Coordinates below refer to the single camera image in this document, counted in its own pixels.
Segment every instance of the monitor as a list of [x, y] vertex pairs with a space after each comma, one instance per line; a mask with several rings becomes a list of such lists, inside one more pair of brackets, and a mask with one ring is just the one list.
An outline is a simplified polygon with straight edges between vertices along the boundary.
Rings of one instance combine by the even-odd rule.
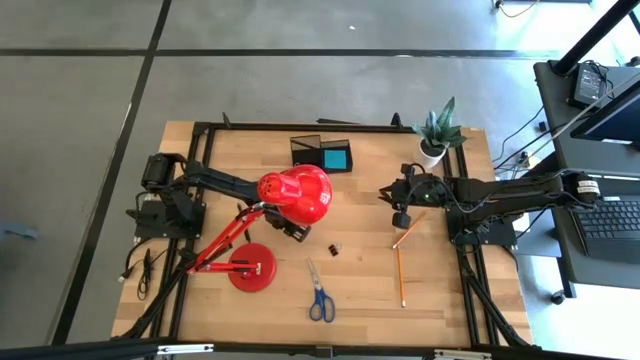
[[640, 145], [640, 81], [596, 111], [571, 136], [626, 145]]

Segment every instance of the keyboard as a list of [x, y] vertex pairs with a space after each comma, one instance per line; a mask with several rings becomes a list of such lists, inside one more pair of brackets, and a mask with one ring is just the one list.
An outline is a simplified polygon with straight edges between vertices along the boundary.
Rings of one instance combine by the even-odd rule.
[[592, 212], [573, 212], [589, 256], [640, 263], [640, 196], [607, 196]]

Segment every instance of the yellow pencil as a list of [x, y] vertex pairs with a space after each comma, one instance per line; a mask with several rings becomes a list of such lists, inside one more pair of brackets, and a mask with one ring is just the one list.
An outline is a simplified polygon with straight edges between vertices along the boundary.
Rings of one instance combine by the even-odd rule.
[[420, 222], [420, 220], [422, 220], [422, 218], [427, 215], [426, 211], [423, 211], [422, 214], [420, 214], [420, 216], [418, 216], [418, 218], [416, 219], [416, 221], [413, 222], [413, 224], [411, 224], [411, 226], [409, 226], [409, 229], [407, 229], [407, 232], [402, 234], [402, 237], [400, 237], [400, 240], [398, 240], [395, 244], [393, 244], [393, 246], [391, 247], [392, 249], [395, 249], [398, 247], [398, 245], [400, 245], [400, 243], [407, 237], [407, 235], [409, 235], [409, 233], [411, 232], [411, 230], [413, 230], [413, 228], [416, 227], [416, 225], [418, 225], [418, 223]]
[[407, 301], [404, 293], [404, 279], [402, 276], [402, 256], [400, 255], [400, 248], [396, 249], [398, 255], [398, 278], [400, 279], [400, 304], [402, 307], [407, 307]]

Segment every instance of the potted plant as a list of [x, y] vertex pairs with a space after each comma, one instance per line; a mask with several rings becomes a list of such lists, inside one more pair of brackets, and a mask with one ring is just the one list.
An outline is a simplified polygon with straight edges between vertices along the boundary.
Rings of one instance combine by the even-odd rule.
[[436, 113], [430, 111], [424, 126], [412, 125], [413, 131], [422, 137], [418, 143], [415, 160], [425, 168], [434, 167], [442, 159], [447, 148], [460, 146], [467, 140], [460, 134], [460, 126], [451, 126], [455, 106], [456, 99], [451, 97], [440, 116], [436, 118]]

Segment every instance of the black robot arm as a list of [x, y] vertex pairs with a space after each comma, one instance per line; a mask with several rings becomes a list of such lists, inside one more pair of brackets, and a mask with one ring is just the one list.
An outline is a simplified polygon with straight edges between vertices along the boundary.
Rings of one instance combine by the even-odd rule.
[[600, 196], [596, 181], [574, 171], [491, 182], [415, 174], [409, 164], [403, 164], [401, 172], [404, 178], [380, 189], [380, 199], [397, 211], [393, 225], [400, 228], [410, 223], [409, 206], [451, 209], [460, 213], [464, 228], [474, 230], [496, 219], [550, 207], [594, 209]]
[[[175, 177], [177, 165], [183, 174]], [[209, 168], [197, 161], [187, 161], [180, 154], [149, 156], [141, 185], [145, 189], [143, 193], [157, 195], [160, 201], [145, 201], [142, 208], [127, 210], [127, 214], [136, 220], [136, 236], [140, 238], [195, 238], [201, 234], [205, 204], [192, 199], [186, 191], [190, 187], [221, 193], [249, 207], [261, 202], [257, 182]], [[275, 206], [264, 204], [263, 207], [266, 210], [265, 220], [271, 226], [299, 242], [311, 230], [310, 226], [300, 226], [285, 219]]]

